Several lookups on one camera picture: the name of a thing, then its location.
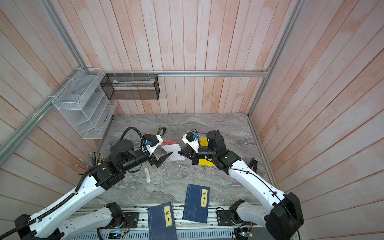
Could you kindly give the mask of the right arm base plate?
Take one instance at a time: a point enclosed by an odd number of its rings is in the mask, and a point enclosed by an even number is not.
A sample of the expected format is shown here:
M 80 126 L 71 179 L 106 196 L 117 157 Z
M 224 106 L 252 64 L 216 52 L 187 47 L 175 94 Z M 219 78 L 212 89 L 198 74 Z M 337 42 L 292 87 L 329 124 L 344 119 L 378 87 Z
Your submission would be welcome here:
M 221 207 L 215 210 L 217 224 L 219 226 L 239 226 L 244 223 L 257 224 L 255 214 L 246 208 L 237 208 L 236 210 L 224 210 Z

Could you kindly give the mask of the blue book on rail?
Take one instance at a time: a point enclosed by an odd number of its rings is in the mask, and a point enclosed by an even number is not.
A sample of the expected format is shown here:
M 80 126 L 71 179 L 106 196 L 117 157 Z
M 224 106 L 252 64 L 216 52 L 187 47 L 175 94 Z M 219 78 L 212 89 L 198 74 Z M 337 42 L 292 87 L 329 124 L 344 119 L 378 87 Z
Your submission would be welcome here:
M 177 240 L 172 203 L 164 203 L 147 209 L 150 240 Z

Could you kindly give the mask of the black mesh basket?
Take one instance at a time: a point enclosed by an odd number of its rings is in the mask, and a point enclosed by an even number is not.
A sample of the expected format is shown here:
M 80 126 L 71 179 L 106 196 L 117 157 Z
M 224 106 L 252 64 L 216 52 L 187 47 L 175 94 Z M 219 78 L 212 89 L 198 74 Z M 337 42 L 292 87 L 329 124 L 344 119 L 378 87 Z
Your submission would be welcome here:
M 157 101 L 160 95 L 156 74 L 106 74 L 101 87 L 112 101 Z

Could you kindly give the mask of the red white letter card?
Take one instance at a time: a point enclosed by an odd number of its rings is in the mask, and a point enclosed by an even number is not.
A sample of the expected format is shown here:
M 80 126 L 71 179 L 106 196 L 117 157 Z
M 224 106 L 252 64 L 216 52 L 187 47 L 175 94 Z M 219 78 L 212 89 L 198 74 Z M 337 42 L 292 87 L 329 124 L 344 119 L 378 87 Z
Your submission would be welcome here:
M 179 154 L 181 151 L 181 147 L 178 143 L 173 142 L 163 142 L 162 148 L 166 151 L 166 153 L 172 153 L 169 156 L 170 161 L 184 161 L 186 158 Z

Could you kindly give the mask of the yellow envelope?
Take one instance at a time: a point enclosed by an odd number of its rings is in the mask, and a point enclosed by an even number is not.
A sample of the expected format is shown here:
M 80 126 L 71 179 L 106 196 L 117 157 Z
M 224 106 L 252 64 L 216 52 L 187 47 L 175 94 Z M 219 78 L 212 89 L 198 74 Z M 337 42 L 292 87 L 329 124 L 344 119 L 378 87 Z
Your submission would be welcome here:
M 199 154 L 201 157 L 199 158 L 198 165 L 200 166 L 208 166 L 208 167 L 216 167 L 215 164 L 210 159 L 210 152 L 208 149 L 208 139 L 205 137 L 200 138 L 200 147 Z

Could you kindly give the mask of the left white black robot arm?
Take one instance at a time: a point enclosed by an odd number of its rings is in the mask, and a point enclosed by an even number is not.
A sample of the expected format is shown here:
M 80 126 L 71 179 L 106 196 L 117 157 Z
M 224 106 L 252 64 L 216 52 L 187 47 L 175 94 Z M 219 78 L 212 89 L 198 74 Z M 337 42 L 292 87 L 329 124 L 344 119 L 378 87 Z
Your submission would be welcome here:
M 2 234 L 4 239 L 17 233 L 22 240 L 71 240 L 93 229 L 126 228 L 127 218 L 117 203 L 109 203 L 93 213 L 70 219 L 86 203 L 120 182 L 126 172 L 136 173 L 145 162 L 160 167 L 168 158 L 156 158 L 155 150 L 163 143 L 161 135 L 142 135 L 128 127 L 110 148 L 110 155 L 99 165 L 88 169 L 74 189 L 45 209 L 15 220 L 15 228 Z

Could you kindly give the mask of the aluminium frame rail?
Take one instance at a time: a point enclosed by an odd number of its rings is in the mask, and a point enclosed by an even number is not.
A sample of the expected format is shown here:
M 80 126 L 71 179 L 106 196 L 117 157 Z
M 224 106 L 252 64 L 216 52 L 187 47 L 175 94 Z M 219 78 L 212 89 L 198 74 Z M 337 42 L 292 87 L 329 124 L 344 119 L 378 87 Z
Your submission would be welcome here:
M 158 77 L 266 77 L 269 71 L 107 71 L 105 74 L 157 75 Z

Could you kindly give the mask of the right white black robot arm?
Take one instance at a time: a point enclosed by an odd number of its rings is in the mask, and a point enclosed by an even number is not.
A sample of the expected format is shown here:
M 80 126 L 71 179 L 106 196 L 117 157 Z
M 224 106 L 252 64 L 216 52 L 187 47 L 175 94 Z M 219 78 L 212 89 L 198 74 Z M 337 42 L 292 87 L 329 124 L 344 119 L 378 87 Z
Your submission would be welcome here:
M 227 149 L 220 131 L 206 134 L 207 146 L 202 146 L 198 133 L 189 132 L 183 136 L 187 144 L 179 154 L 197 165 L 201 159 L 210 160 L 219 170 L 241 183 L 262 207 L 238 200 L 228 213 L 235 224 L 253 223 L 264 227 L 276 240 L 289 240 L 299 233 L 304 224 L 299 198 L 294 193 L 285 194 L 262 179 L 233 151 Z

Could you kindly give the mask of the pen holder with pencils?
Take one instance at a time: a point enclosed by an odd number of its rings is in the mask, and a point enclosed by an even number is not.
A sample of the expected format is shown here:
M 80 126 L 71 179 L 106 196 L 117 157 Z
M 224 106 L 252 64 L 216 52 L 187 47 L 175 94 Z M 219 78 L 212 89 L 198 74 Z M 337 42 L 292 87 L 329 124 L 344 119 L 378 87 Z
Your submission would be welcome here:
M 80 162 L 83 164 L 82 166 L 76 165 L 76 168 L 86 171 L 90 170 L 94 167 L 97 167 L 101 163 L 104 162 L 106 159 L 105 156 L 103 156 L 101 153 L 93 152 L 88 154 L 88 162 L 84 161 L 83 159 L 80 159 Z

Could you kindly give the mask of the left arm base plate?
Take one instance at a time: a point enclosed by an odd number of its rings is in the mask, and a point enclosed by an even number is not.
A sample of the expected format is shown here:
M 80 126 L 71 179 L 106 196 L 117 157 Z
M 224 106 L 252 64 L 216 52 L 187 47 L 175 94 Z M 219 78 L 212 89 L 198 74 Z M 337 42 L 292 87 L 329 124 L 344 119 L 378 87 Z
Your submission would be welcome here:
M 112 228 L 125 228 L 125 229 L 135 229 L 137 228 L 139 221 L 139 212 L 128 212 L 117 214 L 114 216 L 108 225 Z

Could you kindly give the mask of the blue book on table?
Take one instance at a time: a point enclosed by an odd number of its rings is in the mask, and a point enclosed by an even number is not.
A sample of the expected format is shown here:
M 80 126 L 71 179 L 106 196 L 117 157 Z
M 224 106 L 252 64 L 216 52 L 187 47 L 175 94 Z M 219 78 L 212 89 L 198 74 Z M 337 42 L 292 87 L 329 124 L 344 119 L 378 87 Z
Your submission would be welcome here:
M 206 224 L 209 199 L 210 187 L 188 184 L 183 220 Z

